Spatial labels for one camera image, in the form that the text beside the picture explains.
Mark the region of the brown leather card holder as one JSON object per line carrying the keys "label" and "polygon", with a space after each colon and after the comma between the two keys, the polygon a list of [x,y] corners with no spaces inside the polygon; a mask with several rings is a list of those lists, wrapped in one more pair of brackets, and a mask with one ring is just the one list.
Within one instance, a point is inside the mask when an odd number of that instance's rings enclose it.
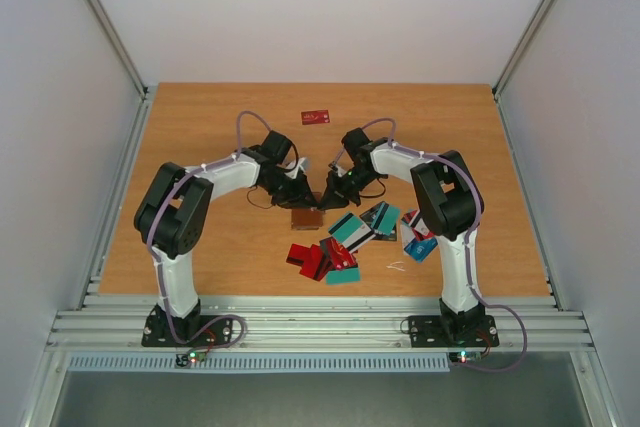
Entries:
{"label": "brown leather card holder", "polygon": [[[318,202],[321,200],[322,193],[313,191],[316,194]],[[316,209],[295,208],[291,210],[291,229],[292,230],[319,230],[324,224],[324,212]]]}

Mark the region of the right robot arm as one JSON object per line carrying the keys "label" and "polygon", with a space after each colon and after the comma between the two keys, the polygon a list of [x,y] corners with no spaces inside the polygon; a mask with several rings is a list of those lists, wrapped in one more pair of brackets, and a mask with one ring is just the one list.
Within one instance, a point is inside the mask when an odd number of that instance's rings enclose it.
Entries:
{"label": "right robot arm", "polygon": [[413,185],[421,220],[438,243],[443,290],[439,300],[444,337],[463,343],[485,316],[475,288],[475,238],[484,203],[461,154],[431,154],[386,137],[371,140],[361,128],[341,140],[353,162],[348,171],[332,163],[321,210],[358,205],[371,182],[392,176]]}

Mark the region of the teal card bottom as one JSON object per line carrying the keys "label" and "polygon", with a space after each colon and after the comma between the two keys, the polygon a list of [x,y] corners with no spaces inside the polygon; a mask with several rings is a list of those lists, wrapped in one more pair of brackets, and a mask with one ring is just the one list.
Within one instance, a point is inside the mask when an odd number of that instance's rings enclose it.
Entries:
{"label": "teal card bottom", "polygon": [[344,244],[362,225],[362,220],[349,212],[334,223],[328,232],[336,241]]}

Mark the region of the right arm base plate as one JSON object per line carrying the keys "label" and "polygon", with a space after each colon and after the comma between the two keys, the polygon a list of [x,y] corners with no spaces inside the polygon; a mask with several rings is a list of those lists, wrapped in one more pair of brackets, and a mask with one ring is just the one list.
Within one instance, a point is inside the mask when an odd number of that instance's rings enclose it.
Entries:
{"label": "right arm base plate", "polygon": [[500,340],[495,320],[484,315],[466,330],[455,332],[451,325],[446,325],[440,316],[409,316],[408,335],[413,348],[484,348],[498,347]]}

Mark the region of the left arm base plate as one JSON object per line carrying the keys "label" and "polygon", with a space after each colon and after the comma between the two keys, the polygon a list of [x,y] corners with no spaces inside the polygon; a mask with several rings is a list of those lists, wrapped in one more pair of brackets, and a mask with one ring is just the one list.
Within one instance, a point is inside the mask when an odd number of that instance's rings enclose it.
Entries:
{"label": "left arm base plate", "polygon": [[182,344],[177,342],[172,335],[164,312],[161,310],[154,311],[145,321],[141,345],[147,348],[204,348],[228,344],[232,340],[232,334],[234,333],[231,319],[224,319],[210,325],[206,331],[191,340],[191,337],[212,319],[213,316],[201,316],[197,320],[174,318],[176,334],[185,341],[185,344]]}

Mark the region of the teal card with stripe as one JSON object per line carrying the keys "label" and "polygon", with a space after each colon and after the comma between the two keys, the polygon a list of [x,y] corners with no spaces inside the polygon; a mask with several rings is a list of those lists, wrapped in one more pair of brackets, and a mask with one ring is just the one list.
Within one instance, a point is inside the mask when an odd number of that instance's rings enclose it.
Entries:
{"label": "teal card with stripe", "polygon": [[387,202],[382,202],[373,218],[371,228],[379,235],[390,235],[396,226],[401,210]]}

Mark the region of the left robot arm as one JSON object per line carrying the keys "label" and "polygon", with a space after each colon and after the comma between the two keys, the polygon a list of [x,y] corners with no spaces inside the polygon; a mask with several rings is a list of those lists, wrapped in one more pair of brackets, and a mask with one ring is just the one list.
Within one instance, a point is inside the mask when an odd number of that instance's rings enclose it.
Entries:
{"label": "left robot arm", "polygon": [[151,333],[178,345],[195,342],[207,327],[193,278],[192,251],[200,240],[209,205],[229,193],[259,187],[283,209],[317,206],[294,142],[271,130],[262,143],[198,166],[167,162],[157,171],[134,216],[152,257],[159,297]]}

